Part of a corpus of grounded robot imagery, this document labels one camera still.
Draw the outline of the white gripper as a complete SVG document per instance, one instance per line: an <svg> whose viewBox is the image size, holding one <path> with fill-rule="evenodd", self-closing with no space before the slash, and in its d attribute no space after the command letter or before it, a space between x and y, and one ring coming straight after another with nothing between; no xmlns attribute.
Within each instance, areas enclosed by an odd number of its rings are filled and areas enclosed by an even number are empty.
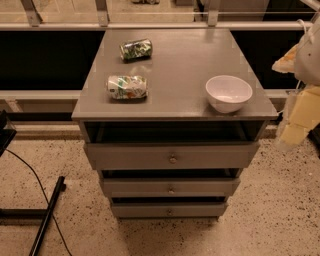
<svg viewBox="0 0 320 256"><path fill-rule="evenodd" d="M320 123L320 87L308 85L288 99L288 123L281 122L276 132L276 147L291 150L300 145Z"/></svg>

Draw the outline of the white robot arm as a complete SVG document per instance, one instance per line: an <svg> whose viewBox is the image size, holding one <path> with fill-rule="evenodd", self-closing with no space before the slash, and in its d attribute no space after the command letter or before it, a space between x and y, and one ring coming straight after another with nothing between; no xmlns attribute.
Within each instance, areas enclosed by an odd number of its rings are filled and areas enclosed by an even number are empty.
<svg viewBox="0 0 320 256"><path fill-rule="evenodd" d="M308 136L320 124L320 21L304 28L300 41L283 57L272 70L293 73L302 90L290 93L284 107L283 119L276 133L276 146L288 151Z"/></svg>

